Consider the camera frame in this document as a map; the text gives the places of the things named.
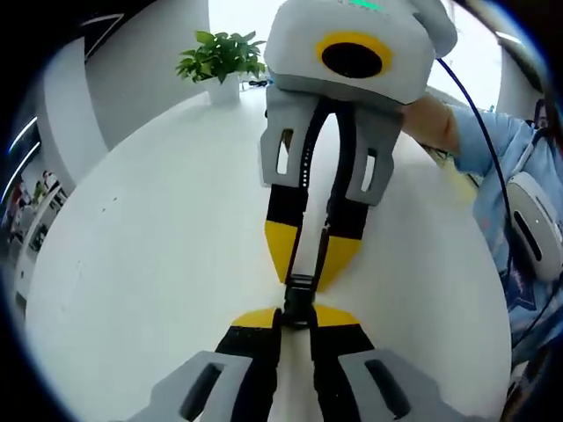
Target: white table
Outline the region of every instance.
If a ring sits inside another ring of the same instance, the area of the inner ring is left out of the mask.
[[[45,375],[83,420],[128,418],[152,386],[230,322],[282,305],[263,234],[261,89],[239,106],[192,98],[132,134],[70,196],[38,257],[26,332]],[[295,271],[312,272],[338,156],[323,128]],[[370,211],[361,254],[317,301],[346,309],[374,344],[437,380],[464,413],[499,415],[510,342],[494,263],[467,206],[412,139]],[[307,333],[286,333],[270,420],[321,420]]]

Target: green leaves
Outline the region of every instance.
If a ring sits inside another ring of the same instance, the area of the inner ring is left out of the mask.
[[[182,79],[190,77],[200,82],[217,77],[222,84],[233,72],[252,73],[256,77],[266,70],[264,63],[259,62],[259,45],[265,41],[248,42],[256,36],[252,31],[245,36],[239,33],[207,33],[196,31],[195,38],[201,44],[197,49],[180,53],[180,61],[176,66],[177,75]]]

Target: ceiling light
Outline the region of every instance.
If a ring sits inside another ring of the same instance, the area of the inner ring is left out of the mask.
[[[26,132],[29,130],[29,128],[31,126],[33,126],[33,124],[37,121],[37,116],[35,116],[33,119],[31,119],[31,121],[29,123],[27,123],[23,129],[21,129],[21,132],[19,132],[18,136],[16,136],[16,139],[14,139],[14,141],[11,143],[10,147],[8,148],[8,154],[10,154],[10,152],[13,150],[13,148],[16,146],[16,143],[18,143],[18,141],[26,134]]]
[[[2,202],[4,202],[4,198],[6,197],[6,194],[8,193],[8,191],[10,190],[10,186],[11,183],[14,181],[14,179],[16,178],[16,176],[19,174],[19,172],[21,171],[21,169],[24,167],[24,165],[26,165],[27,160],[29,160],[29,157],[32,156],[32,153],[41,145],[41,142],[37,142],[35,145],[33,145],[33,148],[31,148],[31,150],[27,153],[27,155],[24,157],[23,160],[21,160],[21,163],[19,164],[18,168],[16,169],[16,171],[14,171],[14,174],[11,175],[10,181],[8,182],[8,185],[6,186],[6,188],[4,189],[4,193],[2,194],[2,199],[0,200],[0,204]]]

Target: black cable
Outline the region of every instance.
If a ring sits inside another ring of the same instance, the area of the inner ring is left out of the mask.
[[[553,298],[555,297],[555,295],[557,294],[557,292],[559,292],[559,289],[561,288],[561,286],[563,285],[563,273],[559,276],[559,280],[557,281],[557,284],[553,287],[553,291],[552,294],[549,297],[549,300],[545,303],[544,307],[542,308],[542,310],[539,312],[539,314],[537,314],[536,318],[534,318],[534,320],[532,321],[532,323],[530,324],[530,326],[522,333],[522,336],[520,336],[520,338],[518,339],[518,341],[516,341],[514,343],[514,345],[512,346],[512,349],[516,349],[516,347],[523,342],[523,340],[525,340],[530,333],[532,332],[532,330],[536,327],[537,323],[539,322],[539,320],[542,318],[542,316],[544,315],[545,311],[547,310],[547,308],[549,308],[549,305],[552,304],[553,302]]]
[[[483,135],[485,136],[486,145],[489,148],[489,152],[491,153],[491,158],[493,159],[494,168],[496,169],[496,173],[499,176],[499,181],[501,182],[501,190],[502,190],[502,198],[504,199],[504,207],[506,208],[507,217],[506,217],[506,224],[510,233],[512,233],[512,219],[510,216],[512,212],[510,211],[510,202],[508,201],[508,193],[507,193],[507,185],[504,181],[504,175],[502,174],[501,164],[499,162],[499,157],[496,155],[496,151],[494,150],[493,142],[491,141],[491,137],[489,136],[488,131],[486,130],[485,123],[477,110],[475,104],[473,104],[472,98],[469,96],[463,84],[457,79],[456,74],[450,69],[442,59],[437,59],[438,62],[442,65],[442,67],[448,72],[448,75],[454,80],[456,85],[459,87],[461,92],[464,94],[465,98],[469,102],[469,106],[472,108],[477,121],[479,122],[479,126],[481,126],[481,130],[483,131]],[[502,287],[506,290],[506,283],[508,282],[508,278],[510,276],[510,267],[512,266],[512,251],[510,250],[510,244],[508,244],[508,262],[507,262],[507,272],[504,277],[501,277]]]

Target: green indicator light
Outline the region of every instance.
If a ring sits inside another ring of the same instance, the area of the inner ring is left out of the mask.
[[[373,11],[379,11],[381,9],[381,6],[379,4],[370,3],[367,2],[366,0],[350,0],[350,3],[357,4],[358,6],[367,7],[368,9],[371,9]]]

